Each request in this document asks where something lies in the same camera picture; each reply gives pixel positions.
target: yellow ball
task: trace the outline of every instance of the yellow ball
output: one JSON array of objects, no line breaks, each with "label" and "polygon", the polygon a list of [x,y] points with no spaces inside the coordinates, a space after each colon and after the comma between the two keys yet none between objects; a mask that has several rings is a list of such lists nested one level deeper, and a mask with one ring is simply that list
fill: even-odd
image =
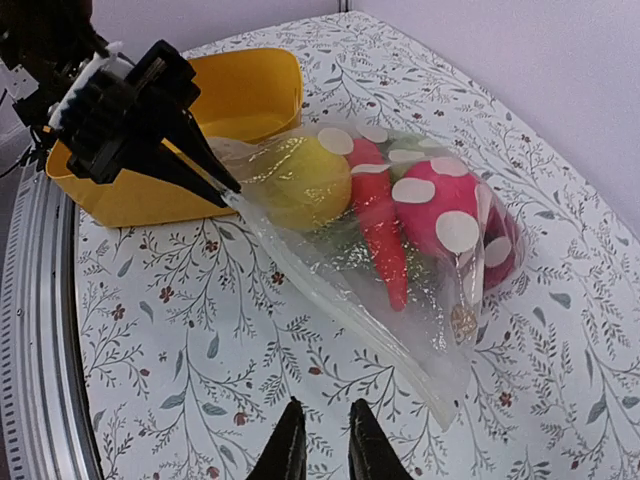
[{"label": "yellow ball", "polygon": [[338,218],[351,199],[347,160],[315,137],[278,142],[252,159],[252,190],[279,227],[320,228]]}]

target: floral tablecloth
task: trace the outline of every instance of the floral tablecloth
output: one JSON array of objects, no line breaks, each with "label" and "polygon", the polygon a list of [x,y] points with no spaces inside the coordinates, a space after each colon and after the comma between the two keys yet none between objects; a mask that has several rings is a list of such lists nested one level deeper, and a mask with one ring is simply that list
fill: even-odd
[{"label": "floral tablecloth", "polygon": [[526,229],[486,296],[466,402],[443,433],[393,365],[323,316],[235,218],[107,230],[80,215],[79,328],[107,479],[243,479],[291,395],[309,478],[347,478],[364,396],[415,478],[640,475],[640,246],[594,189],[491,93],[361,13],[247,33],[190,56],[293,51],[304,121],[428,133]]}]

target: yellow container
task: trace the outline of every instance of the yellow container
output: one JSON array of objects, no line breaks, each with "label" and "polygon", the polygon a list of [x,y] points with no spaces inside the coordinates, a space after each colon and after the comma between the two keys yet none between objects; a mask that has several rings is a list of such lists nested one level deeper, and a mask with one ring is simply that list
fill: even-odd
[{"label": "yellow container", "polygon": [[[241,50],[190,63],[197,73],[194,81],[202,90],[191,112],[205,136],[259,143],[300,125],[302,74],[290,52],[276,48]],[[154,225],[232,213],[180,187],[129,170],[122,170],[111,185],[96,185],[71,174],[67,169],[69,156],[69,150],[58,142],[47,161],[47,174],[105,227]]]}]

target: red carrot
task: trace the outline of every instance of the red carrot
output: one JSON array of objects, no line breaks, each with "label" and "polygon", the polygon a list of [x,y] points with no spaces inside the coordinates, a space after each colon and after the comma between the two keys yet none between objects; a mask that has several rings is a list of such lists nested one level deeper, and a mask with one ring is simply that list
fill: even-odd
[{"label": "red carrot", "polygon": [[[355,149],[348,157],[352,169],[385,163],[374,143],[364,138],[354,143]],[[407,260],[391,198],[389,171],[354,173],[351,200],[376,270],[387,286],[391,307],[399,312],[407,305]]]}]

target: plastic bag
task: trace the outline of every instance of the plastic bag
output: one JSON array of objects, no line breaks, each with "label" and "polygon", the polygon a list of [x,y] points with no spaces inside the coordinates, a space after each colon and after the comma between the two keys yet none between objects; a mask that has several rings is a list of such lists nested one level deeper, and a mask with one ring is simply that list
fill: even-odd
[{"label": "plastic bag", "polygon": [[210,139],[228,193],[279,268],[390,360],[447,428],[464,401],[484,288],[522,259],[489,186],[442,145],[372,126]]}]

